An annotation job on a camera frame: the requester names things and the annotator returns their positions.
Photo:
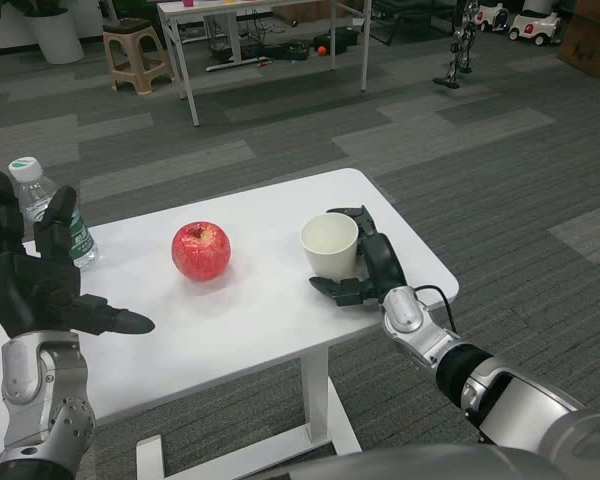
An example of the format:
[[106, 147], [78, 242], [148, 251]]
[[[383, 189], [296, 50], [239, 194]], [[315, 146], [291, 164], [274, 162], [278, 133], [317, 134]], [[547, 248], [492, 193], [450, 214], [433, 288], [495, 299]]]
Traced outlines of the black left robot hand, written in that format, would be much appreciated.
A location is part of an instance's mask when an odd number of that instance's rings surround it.
[[76, 191], [60, 188], [34, 224], [38, 256], [22, 244], [24, 219], [7, 175], [0, 172], [0, 325], [10, 338], [35, 331], [76, 330], [147, 334], [153, 321], [116, 309], [99, 296], [82, 295], [81, 273], [70, 256]]

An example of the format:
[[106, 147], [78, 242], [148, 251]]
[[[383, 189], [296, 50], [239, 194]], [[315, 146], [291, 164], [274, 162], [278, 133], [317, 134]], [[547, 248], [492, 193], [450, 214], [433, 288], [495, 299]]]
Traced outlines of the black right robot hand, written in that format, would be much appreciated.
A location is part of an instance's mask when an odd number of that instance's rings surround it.
[[310, 284], [341, 307], [383, 302], [407, 284], [393, 246], [364, 206], [328, 210], [304, 225], [300, 240], [315, 273]]

